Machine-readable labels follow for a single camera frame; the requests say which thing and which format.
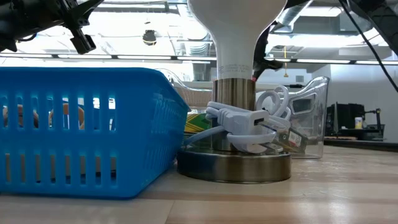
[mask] table surface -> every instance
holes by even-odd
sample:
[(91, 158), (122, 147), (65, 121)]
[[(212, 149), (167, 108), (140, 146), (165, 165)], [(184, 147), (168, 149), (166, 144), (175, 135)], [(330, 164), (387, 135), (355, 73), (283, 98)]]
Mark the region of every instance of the table surface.
[(292, 178), (222, 184), (171, 169), (125, 201), (0, 195), (1, 224), (398, 223), (398, 154), (325, 146)]

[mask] black cable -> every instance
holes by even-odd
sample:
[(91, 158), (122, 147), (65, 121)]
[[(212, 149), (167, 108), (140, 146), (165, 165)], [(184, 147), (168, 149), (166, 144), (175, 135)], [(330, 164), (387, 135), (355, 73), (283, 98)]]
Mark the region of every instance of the black cable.
[(391, 76), (388, 74), (385, 66), (383, 65), (383, 63), (381, 62), (381, 59), (379, 57), (379, 55), (377, 54), (377, 52), (375, 51), (374, 47), (372, 46), (372, 44), (368, 41), (368, 39), (366, 38), (366, 36), (363, 34), (361, 28), (359, 27), (359, 25), (355, 22), (354, 18), (352, 17), (352, 15), (349, 13), (346, 5), (344, 4), (343, 0), (338, 0), (341, 4), (341, 6), (343, 7), (345, 13), (347, 14), (347, 16), (349, 17), (349, 19), (351, 20), (351, 22), (354, 24), (355, 28), (358, 30), (358, 32), (361, 34), (363, 40), (366, 42), (366, 44), (369, 46), (369, 48), (371, 49), (372, 53), (374, 54), (376, 60), (379, 62), (381, 69), (383, 70), (384, 74), (386, 74), (386, 77), (388, 78), (388, 80), (390, 81), (391, 85), (394, 87), (394, 89), (396, 90), (396, 92), (398, 93), (398, 86), (394, 83), (393, 79), (391, 78)]
[(33, 34), (33, 35), (31, 35), (31, 37), (29, 37), (29, 38), (21, 39), (21, 40), (18, 40), (18, 41), (19, 41), (19, 42), (28, 42), (28, 41), (33, 40), (36, 36), (37, 36), (37, 34)]

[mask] ceiling duct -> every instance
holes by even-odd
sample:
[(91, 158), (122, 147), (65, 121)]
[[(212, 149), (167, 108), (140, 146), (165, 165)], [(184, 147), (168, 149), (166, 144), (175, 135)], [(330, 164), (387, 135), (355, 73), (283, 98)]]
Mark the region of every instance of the ceiling duct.
[(300, 13), (309, 7), (313, 0), (309, 0), (305, 3), (298, 4), (296, 6), (290, 7), (282, 12), (282, 14), (277, 18), (278, 24), (273, 28), (271, 32), (283, 32), (291, 33), (293, 32), (294, 23), (300, 17)]
[[(371, 22), (367, 19), (364, 19), (361, 16), (355, 14), (355, 12), (353, 11), (351, 11), (350, 14), (359, 26), (359, 28), (361, 28), (362, 32), (367, 32), (373, 28)], [(357, 28), (351, 22), (351, 19), (349, 19), (347, 14), (341, 13), (338, 17), (340, 19), (340, 32), (353, 32), (355, 34), (358, 33)]]

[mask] white plug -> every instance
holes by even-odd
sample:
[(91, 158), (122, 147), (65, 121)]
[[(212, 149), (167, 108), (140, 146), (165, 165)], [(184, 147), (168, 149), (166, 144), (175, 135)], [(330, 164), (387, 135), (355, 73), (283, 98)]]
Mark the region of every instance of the white plug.
[(218, 111), (218, 124), (229, 132), (228, 141), (238, 150), (249, 153), (262, 153), (267, 150), (260, 144), (272, 142), (275, 132), (268, 133), (268, 129), (259, 123), (269, 119), (268, 111), (236, 112), (227, 108)]

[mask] basket slot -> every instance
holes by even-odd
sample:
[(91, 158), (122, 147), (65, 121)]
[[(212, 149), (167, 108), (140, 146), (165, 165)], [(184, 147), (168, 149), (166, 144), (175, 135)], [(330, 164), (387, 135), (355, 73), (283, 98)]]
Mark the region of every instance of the basket slot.
[(77, 109), (77, 96), (75, 93), (71, 93), (69, 96), (69, 129), (71, 132), (77, 132), (79, 130), (79, 119)]
[(10, 159), (10, 154), (5, 153), (5, 159), (6, 159), (6, 183), (11, 183), (11, 159)]
[(39, 128), (39, 101), (37, 99), (37, 97), (32, 97), (32, 116), (29, 115), (32, 119), (30, 121), (27, 121), (27, 123), (32, 124), (34, 129), (38, 129)]
[(56, 131), (63, 129), (63, 102), (60, 93), (54, 93), (53, 97), (53, 117), (52, 126)]
[(108, 132), (109, 131), (109, 97), (102, 93), (99, 102), (102, 105), (99, 108), (99, 119), (100, 119), (100, 130), (101, 132)]
[(116, 186), (118, 184), (118, 160), (116, 156), (111, 156), (111, 185)]
[(55, 159), (55, 155), (50, 155), (50, 166), (51, 166), (51, 171), (50, 171), (50, 182), (51, 184), (57, 183), (57, 160)]
[[(40, 105), (42, 106), (43, 105), (43, 101), (44, 100), (40, 100)], [(48, 96), (48, 97), (45, 97), (45, 111), (43, 111), (42, 109), (43, 108), (41, 108), (40, 109), (40, 114), (39, 114), (39, 116), (40, 117), (42, 117), (43, 115), (45, 116), (45, 118), (46, 118), (46, 123), (47, 123), (47, 125), (46, 125), (46, 127), (48, 127), (48, 129), (53, 129), (54, 128), (54, 120), (53, 119), (50, 119), (50, 114), (51, 113), (54, 113), (54, 110), (53, 110), (53, 104), (54, 104), (54, 97), (53, 96)]]
[(1, 119), (2, 119), (2, 122), (1, 122), (1, 126), (3, 127), (3, 128), (5, 128), (6, 126), (7, 126), (7, 119), (6, 119), (6, 108), (7, 108), (7, 98), (6, 97), (2, 97), (1, 99), (0, 99), (0, 108), (1, 108), (1, 111), (2, 111), (2, 116), (1, 116)]
[(65, 156), (65, 184), (70, 185), (71, 182), (70, 172), (70, 156)]
[(80, 185), (80, 169), (80, 155), (77, 150), (72, 150), (70, 154), (70, 181), (72, 186), (76, 187)]
[(40, 92), (39, 95), (37, 96), (37, 107), (36, 107), (36, 112), (37, 112), (37, 117), (38, 117), (38, 125), (37, 127), (40, 130), (46, 130), (49, 128), (49, 109), (48, 109), (48, 100), (47, 96)]
[(69, 126), (70, 126), (69, 111), (70, 111), (69, 97), (63, 97), (62, 98), (62, 123), (63, 123), (64, 129), (69, 129)]
[(21, 129), (25, 126), (25, 121), (24, 121), (24, 116), (26, 113), (26, 110), (24, 110), (24, 102), (22, 102), (22, 97), (17, 96), (17, 117), (18, 117), (18, 122), (17, 122), (17, 127), (18, 129)]
[(21, 160), (21, 183), (26, 183), (25, 154), (20, 154), (19, 159)]
[(101, 185), (102, 182), (102, 166), (101, 156), (95, 156), (95, 185)]
[(40, 157), (40, 154), (36, 154), (35, 155), (35, 181), (36, 181), (36, 183), (41, 183), (41, 175), (42, 175), (42, 173), (41, 173), (41, 167), (42, 167), (42, 165), (41, 165), (41, 157)]
[(98, 132), (101, 129), (101, 118), (100, 118), (101, 102), (100, 102), (100, 98), (98, 98), (98, 95), (94, 96), (93, 104), (94, 104), (93, 118), (92, 118), (93, 127), (94, 127), (94, 130), (96, 130)]
[(62, 153), (56, 153), (55, 155), (55, 180), (56, 184), (63, 186), (66, 183), (66, 156)]
[(114, 96), (109, 97), (109, 130), (116, 130), (116, 99)]
[(86, 181), (86, 156), (80, 156), (80, 184), (85, 185)]
[(7, 120), (7, 128), (11, 132), (15, 129), (17, 129), (18, 126), (18, 110), (17, 110), (17, 103), (16, 103), (16, 98), (14, 95), (10, 94), (8, 97), (8, 120)]
[(26, 130), (32, 130), (34, 112), (32, 109), (32, 98), (30, 93), (25, 92), (21, 97), (21, 110), (23, 122), (21, 122), (22, 126), (20, 125), (19, 127), (23, 127)]
[(86, 185), (92, 187), (95, 185), (95, 173), (96, 173), (96, 165), (95, 165), (95, 157), (94, 154), (88, 153), (86, 155)]
[(107, 154), (107, 156), (101, 157), (101, 163), (101, 185), (108, 188), (111, 185), (111, 175), (109, 174), (111, 171), (111, 157), (109, 156), (109, 154)]
[(85, 102), (85, 132), (90, 133), (94, 130), (93, 127), (93, 95), (86, 93), (84, 96)]
[[(80, 115), (79, 115), (79, 110), (82, 109), (82, 108), (81, 108), (82, 105), (83, 105), (83, 108), (84, 108), (85, 99), (84, 99), (83, 97), (78, 97), (78, 98), (77, 98), (77, 103), (78, 103), (78, 107), (80, 108), (80, 109), (77, 108), (77, 113), (78, 113), (78, 116), (80, 116)], [(79, 122), (79, 129), (80, 129), (80, 130), (84, 130), (84, 129), (86, 128), (86, 126), (85, 126), (85, 123), (86, 123), (86, 118), (85, 118), (85, 117), (87, 117), (86, 113), (87, 113), (87, 112), (86, 112), (85, 110), (83, 110), (83, 114), (84, 114), (84, 116), (83, 116), (84, 124), (82, 124), (82, 123)]]

